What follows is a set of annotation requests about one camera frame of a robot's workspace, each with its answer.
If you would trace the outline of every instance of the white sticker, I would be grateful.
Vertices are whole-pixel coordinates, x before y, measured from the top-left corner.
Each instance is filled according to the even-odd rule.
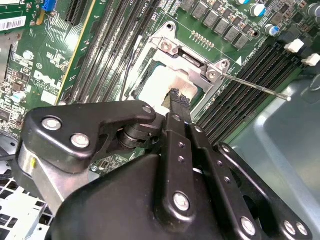
[[[0,0],[0,5],[19,4],[20,0]]]
[[[26,16],[13,17],[0,20],[0,31],[16,29],[26,25]]]
[[[56,104],[57,96],[53,95],[52,93],[48,91],[43,91],[42,96],[41,96],[41,101],[51,104],[54,106]]]

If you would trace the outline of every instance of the metal bolt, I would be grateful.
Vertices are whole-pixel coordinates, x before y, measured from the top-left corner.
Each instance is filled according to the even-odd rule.
[[[180,117],[179,117],[178,115],[173,115],[172,117],[173,117],[175,120],[177,120],[178,122],[181,121],[181,119],[180,119]]]
[[[148,114],[152,113],[152,110],[149,106],[143,106],[142,109],[147,112]]]
[[[209,78],[210,79],[214,79],[216,77],[216,73],[215,72],[211,72],[210,74],[209,74]]]
[[[284,221],[283,222],[285,229],[291,234],[291,235],[296,235],[296,230],[294,228],[294,226],[291,225],[290,222],[288,221]]]
[[[90,141],[86,135],[77,133],[71,137],[71,143],[77,148],[84,149],[89,146]]]
[[[228,148],[227,146],[223,145],[222,148],[223,148],[223,150],[225,150],[227,153],[230,153],[230,150],[229,150],[229,148]]]
[[[55,119],[53,117],[48,117],[42,121],[42,126],[45,129],[48,129],[50,131],[56,131],[56,130],[60,129],[62,125],[61,125],[61,122],[58,121],[57,119]]]
[[[247,234],[249,234],[251,236],[256,234],[255,226],[252,224],[252,222],[248,218],[243,216],[241,218],[241,224]]]
[[[93,165],[93,166],[91,167],[91,171],[94,172],[94,173],[95,173],[96,171],[98,171],[98,169],[99,169],[99,168],[98,168],[97,166],[95,166],[95,165]]]
[[[202,129],[199,126],[194,126],[194,128],[198,133],[202,133]]]
[[[297,228],[299,229],[300,233],[302,233],[303,235],[307,236],[308,235],[308,231],[307,229],[300,223],[297,222],[296,223]]]
[[[176,207],[181,211],[185,212],[190,207],[189,200],[187,199],[187,197],[184,194],[182,194],[180,192],[176,192],[173,195],[173,201],[174,201],[174,204],[176,205]]]

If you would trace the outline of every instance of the blue connector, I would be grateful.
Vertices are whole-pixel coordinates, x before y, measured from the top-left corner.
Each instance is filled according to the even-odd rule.
[[[42,9],[44,9],[46,12],[51,12],[55,10],[56,3],[57,0],[45,0]]]

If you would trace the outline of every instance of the barcode label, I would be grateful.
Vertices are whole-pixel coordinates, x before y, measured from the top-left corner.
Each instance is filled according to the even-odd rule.
[[[16,29],[26,25],[26,16],[13,17],[0,20],[0,31]]]

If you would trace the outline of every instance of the motherboard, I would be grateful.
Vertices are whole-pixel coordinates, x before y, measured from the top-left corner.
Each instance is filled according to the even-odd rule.
[[[221,73],[280,92],[319,67],[319,26],[305,0],[2,0],[0,127],[19,139],[28,111],[69,104],[139,99],[166,114],[175,88],[210,142],[228,142],[274,97]]]

